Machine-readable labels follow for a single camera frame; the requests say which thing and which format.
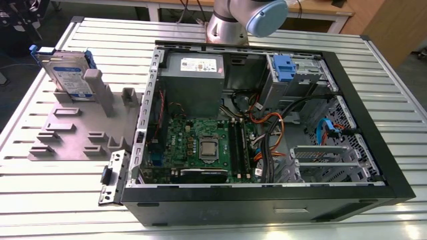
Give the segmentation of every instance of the blue latch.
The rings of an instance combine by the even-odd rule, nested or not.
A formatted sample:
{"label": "blue latch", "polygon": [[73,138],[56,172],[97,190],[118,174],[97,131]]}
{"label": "blue latch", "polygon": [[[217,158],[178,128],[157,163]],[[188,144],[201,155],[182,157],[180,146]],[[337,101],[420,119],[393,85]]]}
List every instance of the blue latch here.
{"label": "blue latch", "polygon": [[321,144],[321,126],[322,126],[322,123],[325,123],[325,131],[328,131],[329,134],[340,133],[340,130],[337,130],[333,127],[332,121],[328,118],[321,118],[318,123],[317,123],[317,127],[314,128],[314,138],[316,138],[316,141],[317,141],[318,145]]}
{"label": "blue latch", "polygon": [[30,45],[28,50],[29,50],[29,54],[30,54],[33,60],[36,61],[37,65],[38,65],[40,67],[42,67],[41,64],[40,64],[40,62],[38,62],[38,59],[37,59],[37,57],[36,57],[36,54],[37,54],[37,46],[36,46],[36,45]]}
{"label": "blue latch", "polygon": [[273,55],[273,68],[277,73],[278,82],[290,82],[296,73],[296,65],[288,55]]}
{"label": "blue latch", "polygon": [[97,69],[96,67],[96,64],[94,64],[94,61],[93,61],[93,55],[92,55],[92,52],[89,50],[85,50],[84,52],[84,58],[86,60],[86,63],[88,63],[88,67],[90,69]]}

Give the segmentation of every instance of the aluminum slotted table surface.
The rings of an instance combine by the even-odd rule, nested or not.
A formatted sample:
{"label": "aluminum slotted table surface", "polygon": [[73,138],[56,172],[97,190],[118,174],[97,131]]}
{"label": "aluminum slotted table surface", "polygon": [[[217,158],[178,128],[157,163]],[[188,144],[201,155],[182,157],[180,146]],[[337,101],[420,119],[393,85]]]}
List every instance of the aluminum slotted table surface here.
{"label": "aluminum slotted table surface", "polygon": [[[56,49],[89,48],[112,91],[142,92],[154,40],[202,42],[204,28],[85,18],[69,24]],[[56,101],[54,84],[41,70],[0,135],[0,236],[427,239],[427,114],[372,43],[353,35],[280,30],[265,38],[250,36],[249,44],[336,52],[416,198],[334,223],[144,227],[125,207],[97,206],[104,161],[26,159]]]}

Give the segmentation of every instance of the floor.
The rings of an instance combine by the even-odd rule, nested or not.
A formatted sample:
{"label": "floor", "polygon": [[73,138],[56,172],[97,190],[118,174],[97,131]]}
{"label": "floor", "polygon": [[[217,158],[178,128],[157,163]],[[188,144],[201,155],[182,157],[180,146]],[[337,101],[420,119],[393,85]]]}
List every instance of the floor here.
{"label": "floor", "polygon": [[[109,5],[68,2],[62,2],[60,7],[61,11],[58,12],[56,12],[52,7],[49,7],[46,11],[41,27],[38,28],[42,37],[42,42],[37,44],[38,46],[53,47],[56,45],[73,16],[122,20],[148,20],[148,12],[144,8],[129,6],[112,7]],[[178,10],[162,10],[161,17],[166,22],[176,22],[180,14]],[[190,11],[182,18],[182,23],[193,23],[193,18],[201,18],[197,14],[200,13]],[[8,123],[38,73],[38,67],[33,65],[14,65],[2,68],[12,64],[34,64],[34,60],[30,56],[8,57],[1,51],[0,46],[0,73],[8,79],[5,84],[0,84],[0,131]],[[427,109],[427,60],[419,60],[415,54],[409,55],[404,63],[396,69],[396,72],[421,106]]]}

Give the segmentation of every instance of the orange wire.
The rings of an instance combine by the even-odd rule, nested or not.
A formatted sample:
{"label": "orange wire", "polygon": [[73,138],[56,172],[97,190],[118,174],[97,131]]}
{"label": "orange wire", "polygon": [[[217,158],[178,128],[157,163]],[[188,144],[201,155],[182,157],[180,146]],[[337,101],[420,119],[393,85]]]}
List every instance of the orange wire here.
{"label": "orange wire", "polygon": [[[340,129],[344,129],[345,127],[342,126],[342,125],[340,125],[340,124],[333,124],[333,127],[337,127],[337,128],[340,128]],[[325,143],[326,143],[326,138],[328,138],[328,135],[326,135],[326,133],[324,132],[322,133],[322,136],[321,136],[321,144],[320,145],[324,145]]]}
{"label": "orange wire", "polygon": [[333,127],[338,127],[338,128],[341,128],[341,129],[345,128],[345,127],[344,127],[342,125],[340,125],[340,124],[333,124]]}
{"label": "orange wire", "polygon": [[[284,121],[282,121],[281,115],[280,115],[280,113],[277,113],[277,112],[270,112],[270,113],[268,113],[261,119],[254,119],[254,118],[253,118],[253,116],[252,116],[252,109],[253,109],[253,106],[254,106],[254,104],[257,103],[258,99],[260,99],[260,95],[256,96],[254,103],[250,105],[250,107],[249,107],[249,109],[248,109],[248,116],[249,116],[250,121],[252,121],[253,123],[256,123],[256,124],[262,124],[272,116],[276,116],[276,117],[278,118],[280,127],[281,127],[281,128],[280,128],[280,135],[278,135],[277,140],[274,141],[274,144],[269,147],[269,151],[273,151],[273,150],[277,148],[278,144],[280,144],[280,141],[281,141],[281,138],[282,138],[282,135],[284,135],[284,132],[285,132],[285,125],[284,125]],[[270,154],[272,154],[273,156],[284,156],[282,153],[277,153],[277,152],[272,152]],[[257,160],[260,160],[261,157],[262,157],[262,156],[261,156],[261,153],[258,153],[258,154],[254,156],[253,160],[257,161]]]}

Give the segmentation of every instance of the white label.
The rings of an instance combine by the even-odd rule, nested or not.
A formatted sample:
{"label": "white label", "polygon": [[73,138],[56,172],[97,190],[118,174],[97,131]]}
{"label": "white label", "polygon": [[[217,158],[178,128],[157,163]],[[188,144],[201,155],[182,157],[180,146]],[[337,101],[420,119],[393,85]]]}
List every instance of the white label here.
{"label": "white label", "polygon": [[254,107],[261,110],[262,109],[262,105],[260,105],[257,102],[254,103]]}
{"label": "white label", "polygon": [[344,11],[337,11],[336,14],[337,14],[337,15],[348,15],[348,16],[352,15],[350,12],[344,12]]}
{"label": "white label", "polygon": [[254,168],[254,175],[262,176],[262,169]]}
{"label": "white label", "polygon": [[180,70],[186,72],[216,73],[216,60],[205,58],[182,58],[180,60]]}
{"label": "white label", "polygon": [[84,73],[77,67],[53,67],[56,71],[57,80],[65,89],[66,93],[74,98],[92,97],[90,87],[84,81]]}

